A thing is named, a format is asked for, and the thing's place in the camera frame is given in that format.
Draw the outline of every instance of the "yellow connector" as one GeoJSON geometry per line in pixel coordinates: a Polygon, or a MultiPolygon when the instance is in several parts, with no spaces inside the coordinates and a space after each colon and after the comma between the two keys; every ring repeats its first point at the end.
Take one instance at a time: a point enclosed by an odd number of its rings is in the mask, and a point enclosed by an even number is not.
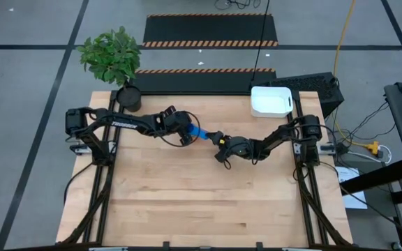
{"type": "Polygon", "coordinates": [[[373,144],[367,144],[366,148],[373,154],[374,156],[378,156],[378,149],[380,147],[380,142],[373,142],[373,144]]]}

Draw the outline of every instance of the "potted plant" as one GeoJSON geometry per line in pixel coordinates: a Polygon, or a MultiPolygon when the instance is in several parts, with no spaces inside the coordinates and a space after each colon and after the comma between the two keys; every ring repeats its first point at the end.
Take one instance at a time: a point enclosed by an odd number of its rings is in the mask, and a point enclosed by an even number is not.
{"type": "Polygon", "coordinates": [[[87,38],[83,46],[77,47],[82,53],[80,63],[84,71],[88,70],[109,84],[116,82],[121,88],[117,91],[117,102],[128,111],[136,112],[140,108],[140,91],[133,86],[135,71],[140,66],[136,41],[125,33],[121,26],[119,31],[102,33],[91,41],[87,38]]]}

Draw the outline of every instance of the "white container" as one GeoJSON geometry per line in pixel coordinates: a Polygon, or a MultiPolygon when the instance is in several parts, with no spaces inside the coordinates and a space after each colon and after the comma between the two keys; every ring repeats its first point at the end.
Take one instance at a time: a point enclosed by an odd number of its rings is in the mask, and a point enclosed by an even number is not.
{"type": "Polygon", "coordinates": [[[289,88],[254,86],[251,89],[252,116],[283,118],[292,112],[292,107],[289,88]]]}

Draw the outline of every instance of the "green plant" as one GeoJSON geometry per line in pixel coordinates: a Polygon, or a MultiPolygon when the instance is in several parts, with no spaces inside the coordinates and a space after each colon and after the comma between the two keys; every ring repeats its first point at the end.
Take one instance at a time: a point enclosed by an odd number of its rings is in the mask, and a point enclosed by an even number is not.
{"type": "Polygon", "coordinates": [[[125,28],[121,26],[119,32],[102,33],[99,37],[91,41],[86,39],[84,46],[77,47],[82,53],[80,63],[83,64],[84,71],[94,74],[96,79],[104,82],[123,86],[129,79],[135,79],[135,71],[139,68],[139,54],[136,41],[125,33],[125,28]]]}

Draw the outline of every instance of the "white paper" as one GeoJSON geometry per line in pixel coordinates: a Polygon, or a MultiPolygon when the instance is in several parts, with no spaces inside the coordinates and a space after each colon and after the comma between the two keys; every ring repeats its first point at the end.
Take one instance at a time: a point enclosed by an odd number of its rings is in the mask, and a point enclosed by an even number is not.
{"type": "MultiPolygon", "coordinates": [[[[336,170],[338,171],[339,183],[359,176],[359,171],[356,168],[336,167],[336,170]]],[[[353,195],[356,196],[358,199],[366,202],[364,191],[356,192],[353,195]]],[[[343,197],[343,203],[345,205],[345,208],[367,209],[366,204],[358,201],[350,195],[346,195],[343,197]]]]}

